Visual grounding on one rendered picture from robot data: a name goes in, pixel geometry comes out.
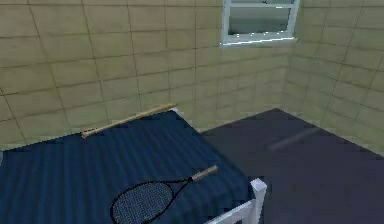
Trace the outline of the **wooden baseball bat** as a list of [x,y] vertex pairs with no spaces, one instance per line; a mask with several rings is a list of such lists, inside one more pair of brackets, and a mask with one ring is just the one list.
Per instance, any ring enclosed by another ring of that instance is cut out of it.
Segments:
[[91,130],[87,130],[87,131],[83,131],[81,133],[81,136],[82,136],[83,139],[85,139],[85,138],[87,138],[87,137],[89,137],[89,136],[91,136],[93,134],[99,133],[99,132],[104,131],[106,129],[109,129],[109,128],[112,128],[112,127],[115,127],[115,126],[118,126],[118,125],[130,122],[130,121],[133,121],[133,120],[137,120],[137,119],[140,119],[140,118],[143,118],[143,117],[146,117],[146,116],[150,116],[150,115],[157,114],[157,113],[160,113],[160,112],[164,112],[164,111],[168,111],[168,110],[171,110],[171,109],[175,109],[175,108],[177,108],[177,104],[175,104],[175,103],[169,103],[169,104],[166,104],[166,105],[158,106],[158,107],[152,108],[150,110],[147,110],[145,112],[141,112],[139,114],[131,116],[129,118],[125,118],[123,120],[116,121],[116,122],[111,123],[109,125],[106,125],[106,126],[103,126],[103,127],[99,127],[99,128],[95,128],[95,129],[91,129]]

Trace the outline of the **black tennis racket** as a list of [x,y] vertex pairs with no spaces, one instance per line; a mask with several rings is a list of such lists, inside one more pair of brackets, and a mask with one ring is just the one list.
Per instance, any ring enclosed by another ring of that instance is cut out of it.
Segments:
[[131,186],[111,202],[113,224],[150,224],[162,216],[178,195],[190,184],[218,171],[216,165],[177,180],[152,180]]

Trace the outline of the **white framed window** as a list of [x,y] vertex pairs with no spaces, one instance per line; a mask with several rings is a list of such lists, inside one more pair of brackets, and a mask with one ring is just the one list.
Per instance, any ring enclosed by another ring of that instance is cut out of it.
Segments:
[[221,47],[293,42],[301,0],[223,0]]

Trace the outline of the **blue bed with white frame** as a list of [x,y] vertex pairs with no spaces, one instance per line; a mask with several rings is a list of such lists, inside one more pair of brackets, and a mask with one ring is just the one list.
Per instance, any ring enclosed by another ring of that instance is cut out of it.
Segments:
[[0,224],[113,224],[112,200],[152,180],[216,165],[150,224],[260,224],[266,184],[246,176],[176,111],[85,139],[63,136],[0,155]]

